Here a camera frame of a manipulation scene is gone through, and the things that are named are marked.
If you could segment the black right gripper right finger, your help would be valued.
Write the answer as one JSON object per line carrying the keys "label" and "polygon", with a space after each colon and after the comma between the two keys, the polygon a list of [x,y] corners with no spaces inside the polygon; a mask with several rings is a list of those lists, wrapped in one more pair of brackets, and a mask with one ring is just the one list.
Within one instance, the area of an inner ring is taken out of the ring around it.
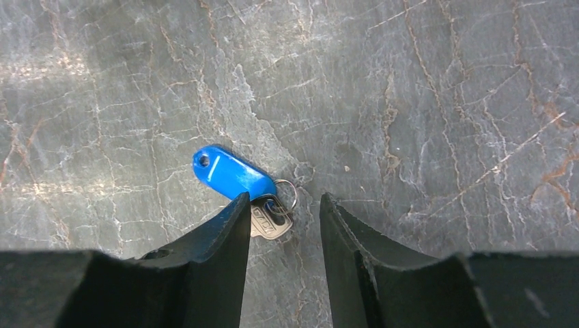
{"label": "black right gripper right finger", "polygon": [[320,231],[335,327],[577,327],[578,253],[438,259],[350,214],[330,193]]}

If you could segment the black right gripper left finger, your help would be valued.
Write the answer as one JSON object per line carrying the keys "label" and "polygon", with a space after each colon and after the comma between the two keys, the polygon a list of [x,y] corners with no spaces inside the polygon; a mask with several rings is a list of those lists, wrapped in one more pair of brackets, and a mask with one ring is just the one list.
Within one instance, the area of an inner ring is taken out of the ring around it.
{"label": "black right gripper left finger", "polygon": [[251,209],[241,193],[141,258],[2,251],[2,327],[238,327]]}

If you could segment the blue key tag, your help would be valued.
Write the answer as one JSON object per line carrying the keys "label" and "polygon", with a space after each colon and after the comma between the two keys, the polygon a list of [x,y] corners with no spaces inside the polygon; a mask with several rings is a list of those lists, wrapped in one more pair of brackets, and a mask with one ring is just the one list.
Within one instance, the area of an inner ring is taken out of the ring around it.
{"label": "blue key tag", "polygon": [[[251,236],[274,240],[294,224],[292,211],[298,202],[296,186],[286,179],[273,179],[266,172],[219,145],[200,148],[192,155],[192,169],[205,186],[232,200],[248,193],[251,203]],[[294,192],[291,206],[284,206],[277,187],[288,184]]]}

